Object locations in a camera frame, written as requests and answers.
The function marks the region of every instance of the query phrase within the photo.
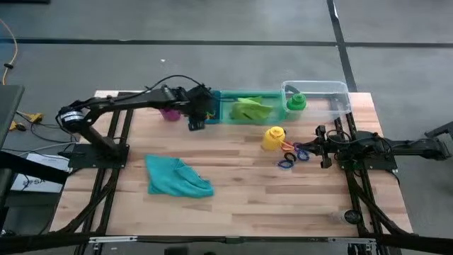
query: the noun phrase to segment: green lid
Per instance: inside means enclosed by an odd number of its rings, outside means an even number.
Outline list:
[[[302,93],[293,95],[287,102],[286,106],[292,111],[302,111],[306,106],[306,98]]]

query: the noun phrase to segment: concrete floor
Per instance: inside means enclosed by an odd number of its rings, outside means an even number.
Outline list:
[[[346,42],[453,43],[451,1],[337,0]],[[264,40],[335,42],[325,1],[297,0],[54,0],[50,5],[2,4],[0,18],[20,38],[135,40]],[[187,74],[219,89],[273,89],[284,80],[345,81],[336,47],[20,44],[10,84],[24,84],[22,111],[52,122],[57,110],[96,89],[141,89],[169,74]],[[0,44],[0,60],[13,48]],[[350,47],[358,91],[371,92],[386,137],[414,139],[452,121],[453,48]],[[191,86],[175,80],[170,85]],[[62,132],[41,129],[54,139]],[[48,142],[11,133],[5,147],[30,149]],[[401,190],[415,232],[453,238],[452,160],[398,158]],[[15,199],[29,199],[16,195]],[[44,205],[16,208],[8,227],[42,228],[55,196]],[[324,244],[191,244],[192,254],[345,254]],[[108,246],[106,254],[161,254],[162,245]],[[39,251],[61,254],[69,248]],[[419,254],[403,251],[404,254]]]

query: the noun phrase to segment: yellow cup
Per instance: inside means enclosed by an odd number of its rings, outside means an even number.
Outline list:
[[[285,141],[285,131],[282,127],[272,127],[264,133],[261,147],[265,150],[276,150]]]

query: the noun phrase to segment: green toy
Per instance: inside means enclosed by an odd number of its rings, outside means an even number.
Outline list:
[[[302,93],[297,93],[292,95],[292,97],[288,100],[286,106],[291,111],[302,111],[305,109],[306,106],[306,97]]]
[[[230,117],[233,120],[265,120],[273,111],[272,106],[263,106],[261,96],[253,98],[238,98],[233,104]]]

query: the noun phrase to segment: wooden tabletop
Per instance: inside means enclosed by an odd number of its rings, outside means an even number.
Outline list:
[[[96,96],[117,93],[97,91]],[[357,129],[382,134],[371,95],[351,93],[350,99]],[[101,116],[95,129],[106,135],[111,116]],[[287,130],[288,140],[308,142],[315,138],[315,128],[320,124],[333,128],[332,121],[287,122],[281,126]],[[116,137],[120,136],[120,127]],[[164,121],[157,110],[135,110],[128,139],[129,160],[120,172],[107,234],[357,236],[354,225],[340,224],[330,217],[351,208],[344,172],[336,164],[321,169],[321,158],[314,155],[309,162],[297,162],[292,170],[280,170],[276,162],[282,159],[282,152],[264,152],[260,148],[268,128],[207,125],[205,130],[190,132],[185,119],[171,123]],[[149,195],[146,154],[181,158],[212,182],[215,195],[202,199]],[[65,226],[89,202],[96,172],[83,169],[68,178],[51,230]],[[369,171],[369,178],[377,204],[401,228],[411,232],[396,179],[385,171]],[[96,211],[93,230],[102,207],[99,205]]]

